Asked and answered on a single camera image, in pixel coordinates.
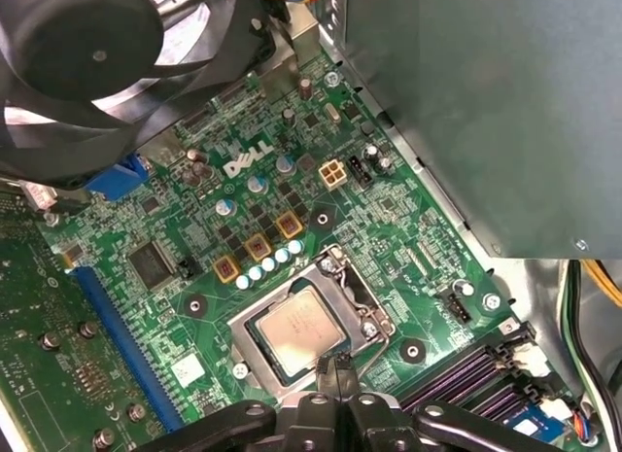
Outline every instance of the black wire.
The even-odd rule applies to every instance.
[[[615,447],[612,450],[622,450],[622,423],[620,422],[620,412],[615,405],[615,399],[608,389],[605,380],[594,366],[592,359],[585,350],[581,331],[579,328],[579,317],[581,311],[581,264],[579,261],[570,261],[569,265],[569,284],[568,284],[568,305],[566,315],[569,324],[570,343],[576,350],[577,357],[581,364],[585,366],[589,376],[594,381],[596,389],[603,398],[606,413],[611,418],[613,424],[613,434]]]

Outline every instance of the capacitor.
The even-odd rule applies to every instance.
[[[209,180],[214,176],[214,169],[204,162],[195,162],[192,165],[192,173],[199,179]]]
[[[292,254],[285,248],[276,250],[276,253],[274,253],[274,259],[281,264],[286,263],[291,258],[292,258]]]
[[[60,337],[56,332],[46,332],[40,340],[44,350],[56,350],[60,347]]]
[[[276,169],[283,175],[293,175],[295,173],[295,162],[292,156],[284,155],[276,157]]]
[[[268,182],[260,175],[253,175],[246,182],[250,192],[255,194],[265,194],[268,191]]]
[[[260,265],[254,265],[253,267],[249,269],[249,277],[251,278],[251,280],[255,282],[261,280],[264,275],[265,275],[265,271],[263,270],[263,267],[261,267]]]
[[[375,144],[368,144],[363,150],[365,160],[375,164],[380,159],[380,150]]]
[[[285,126],[291,128],[295,125],[295,112],[289,107],[281,112],[281,117]]]
[[[188,151],[186,152],[186,157],[188,158],[190,162],[203,162],[203,163],[207,163],[207,159],[209,158],[207,157],[207,154],[202,153],[201,151],[195,148],[188,149]]]
[[[313,83],[309,78],[301,78],[298,81],[298,95],[302,100],[309,100],[313,97]]]
[[[237,204],[231,199],[219,199],[216,203],[216,213],[219,216],[228,217],[235,215]]]
[[[107,449],[115,443],[115,432],[110,428],[104,428],[95,433],[93,445],[96,449]]]
[[[251,371],[246,363],[236,363],[231,370],[233,377],[239,380],[244,379]]]
[[[276,270],[277,263],[274,258],[264,258],[261,262],[261,268],[266,272],[272,272]]]
[[[392,167],[393,163],[388,157],[380,157],[376,164],[376,169],[381,173],[389,173]]]
[[[140,403],[131,403],[127,407],[127,416],[132,423],[139,423],[147,416],[147,410]]]
[[[288,243],[288,251],[294,256],[299,255],[304,251],[304,243],[301,240],[292,240]]]
[[[78,326],[78,332],[84,338],[94,338],[99,332],[99,328],[92,321],[86,321],[84,323],[80,323]]]
[[[189,169],[182,172],[182,182],[189,187],[198,187],[201,184],[201,179],[194,175],[192,170]]]
[[[249,290],[252,285],[253,281],[248,275],[240,275],[237,279],[235,279],[235,286],[239,290]]]

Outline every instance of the black fan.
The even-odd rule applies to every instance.
[[[156,65],[165,29],[203,1],[188,54]],[[268,59],[267,23],[262,0],[0,0],[0,175],[81,186]],[[107,112],[92,102],[135,84]]]

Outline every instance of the screw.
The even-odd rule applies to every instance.
[[[231,374],[233,374],[233,377],[240,380],[248,376],[249,372],[251,371],[249,370],[249,367],[246,365],[246,363],[238,363],[231,370]]]
[[[373,337],[378,335],[378,328],[376,328],[376,325],[371,321],[365,321],[361,324],[361,332],[367,340],[371,340]]]
[[[584,253],[586,251],[590,251],[590,247],[587,242],[585,240],[582,240],[581,238],[574,240],[574,248]]]
[[[488,311],[495,311],[501,307],[501,298],[495,294],[487,294],[484,296],[484,307]]]
[[[327,87],[337,87],[341,83],[341,77],[339,73],[335,73],[334,71],[330,71],[324,76],[324,84]]]
[[[332,273],[337,270],[337,266],[331,258],[324,258],[320,261],[320,268],[324,272]]]

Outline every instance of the integrated circuit chip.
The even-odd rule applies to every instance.
[[[235,280],[241,273],[240,266],[236,260],[229,256],[223,256],[219,260],[214,261],[212,268],[221,282],[228,284]]]
[[[276,226],[279,227],[281,234],[286,239],[294,238],[304,230],[302,222],[294,211],[288,211],[276,220]]]
[[[244,248],[256,262],[272,254],[272,247],[263,233],[256,233],[244,243]]]
[[[154,241],[136,248],[127,256],[127,260],[147,290],[155,291],[172,279],[173,268]]]
[[[259,319],[256,327],[289,376],[296,376],[346,339],[311,285]]]

